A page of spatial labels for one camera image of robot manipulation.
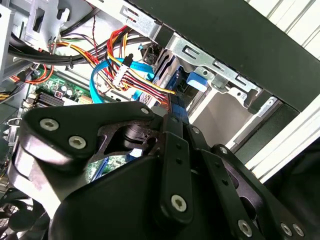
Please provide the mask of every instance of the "green circuit board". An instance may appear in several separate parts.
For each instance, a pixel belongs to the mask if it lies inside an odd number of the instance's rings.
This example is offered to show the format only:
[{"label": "green circuit board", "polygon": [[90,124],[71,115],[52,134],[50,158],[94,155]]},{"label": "green circuit board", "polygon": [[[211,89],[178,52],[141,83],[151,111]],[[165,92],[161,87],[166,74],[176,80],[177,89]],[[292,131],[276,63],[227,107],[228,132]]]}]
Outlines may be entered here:
[{"label": "green circuit board", "polygon": [[[43,69],[38,69],[36,72],[37,74],[34,77],[37,78],[41,76],[43,72]],[[49,92],[58,98],[65,96],[68,90],[70,93],[72,93],[71,95],[68,95],[68,97],[73,98],[74,101],[81,96],[87,96],[90,98],[90,92],[88,90],[78,87],[77,85],[58,77],[55,74],[52,74],[47,81],[36,85],[36,87],[37,89],[45,90],[46,92]]]}]

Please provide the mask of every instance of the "red wire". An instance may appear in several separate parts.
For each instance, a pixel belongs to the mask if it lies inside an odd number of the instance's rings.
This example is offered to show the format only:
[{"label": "red wire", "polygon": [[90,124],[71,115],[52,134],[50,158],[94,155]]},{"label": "red wire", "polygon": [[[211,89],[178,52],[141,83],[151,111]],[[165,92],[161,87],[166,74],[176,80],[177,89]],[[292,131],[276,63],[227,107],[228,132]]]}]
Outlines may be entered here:
[{"label": "red wire", "polygon": [[155,89],[153,89],[152,87],[149,87],[148,85],[135,80],[133,77],[126,75],[125,77],[129,78],[132,82],[134,82],[135,84],[147,89],[149,92],[151,92],[154,95],[157,95],[159,98],[164,98],[165,96],[161,95],[161,93],[157,92]]}]

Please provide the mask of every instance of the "yellow wire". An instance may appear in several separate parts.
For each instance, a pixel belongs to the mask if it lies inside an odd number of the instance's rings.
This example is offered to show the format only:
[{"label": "yellow wire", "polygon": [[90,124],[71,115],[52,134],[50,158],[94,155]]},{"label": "yellow wire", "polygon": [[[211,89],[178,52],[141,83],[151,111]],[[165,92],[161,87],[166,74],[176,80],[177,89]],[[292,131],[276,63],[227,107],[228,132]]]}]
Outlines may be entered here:
[{"label": "yellow wire", "polygon": [[[118,61],[117,59],[115,59],[115,58],[110,54],[110,52],[108,52],[108,56],[109,56],[109,58],[111,58],[111,59],[112,59],[114,62],[116,62],[117,64],[119,64],[119,65],[122,64],[120,61]],[[169,94],[176,94],[175,91],[171,91],[171,90],[168,90],[168,89],[161,88],[161,87],[159,87],[159,86],[157,86],[157,85],[154,85],[153,83],[145,80],[142,76],[140,76],[138,73],[136,73],[136,72],[135,72],[134,70],[132,70],[131,68],[129,68],[129,70],[130,70],[132,73],[134,73],[134,74],[136,75],[136,77],[139,78],[143,83],[145,83],[145,84],[147,84],[147,85],[149,85],[149,86],[151,86],[151,87],[153,87],[153,88],[155,88],[155,89],[157,89],[157,90],[159,90],[159,91],[161,91],[161,92],[165,92],[165,93],[169,93]]]},{"label": "yellow wire", "polygon": [[[59,44],[62,44],[64,46],[69,46],[69,43],[66,42],[59,42]],[[70,44],[70,47],[73,48],[74,50],[76,50],[77,52],[79,52],[82,56],[85,57],[85,59],[87,59],[94,67],[96,66],[96,64],[94,62],[91,61],[90,58],[87,57],[87,55],[85,54],[85,51],[83,49],[81,49],[80,47]],[[110,85],[110,87],[114,90],[116,90],[115,86],[112,84],[112,82],[109,81],[109,79],[107,77],[102,77],[104,80],[106,80],[106,82]]]},{"label": "yellow wire", "polygon": [[126,57],[126,45],[127,45],[128,33],[123,36],[123,56]]}]

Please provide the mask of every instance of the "mounting hole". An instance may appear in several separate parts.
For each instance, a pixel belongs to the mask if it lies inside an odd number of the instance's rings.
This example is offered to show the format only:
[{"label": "mounting hole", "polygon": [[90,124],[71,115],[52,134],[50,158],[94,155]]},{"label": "mounting hole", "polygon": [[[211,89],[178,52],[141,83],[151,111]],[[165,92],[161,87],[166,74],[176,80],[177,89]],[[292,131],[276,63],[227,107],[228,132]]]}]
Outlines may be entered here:
[{"label": "mounting hole", "polygon": [[157,141],[158,141],[158,139],[157,139],[156,137],[150,137],[150,138],[146,141],[146,143],[147,143],[148,145],[154,145]]},{"label": "mounting hole", "polygon": [[228,186],[229,185],[229,183],[226,181],[226,180],[222,180],[222,183],[224,184],[224,185],[226,185],[226,186]]},{"label": "mounting hole", "polygon": [[182,164],[182,160],[180,158],[176,158],[175,161],[177,164],[180,164],[180,165]]},{"label": "mounting hole", "polygon": [[252,203],[244,196],[241,196],[240,200],[242,202],[242,205],[243,205],[246,213],[248,214],[248,217],[251,220],[255,220],[257,213],[256,213],[256,210],[255,210],[254,206],[252,205]]}]

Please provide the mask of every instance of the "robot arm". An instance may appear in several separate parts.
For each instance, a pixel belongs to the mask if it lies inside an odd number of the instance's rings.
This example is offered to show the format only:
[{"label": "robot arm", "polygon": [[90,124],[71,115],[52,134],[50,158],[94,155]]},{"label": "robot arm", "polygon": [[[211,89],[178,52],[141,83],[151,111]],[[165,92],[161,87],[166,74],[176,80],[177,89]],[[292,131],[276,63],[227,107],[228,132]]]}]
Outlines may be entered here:
[{"label": "robot arm", "polygon": [[[133,149],[142,156],[86,185],[88,163]],[[52,218],[49,240],[307,239],[225,146],[139,102],[29,111],[8,176]]]}]

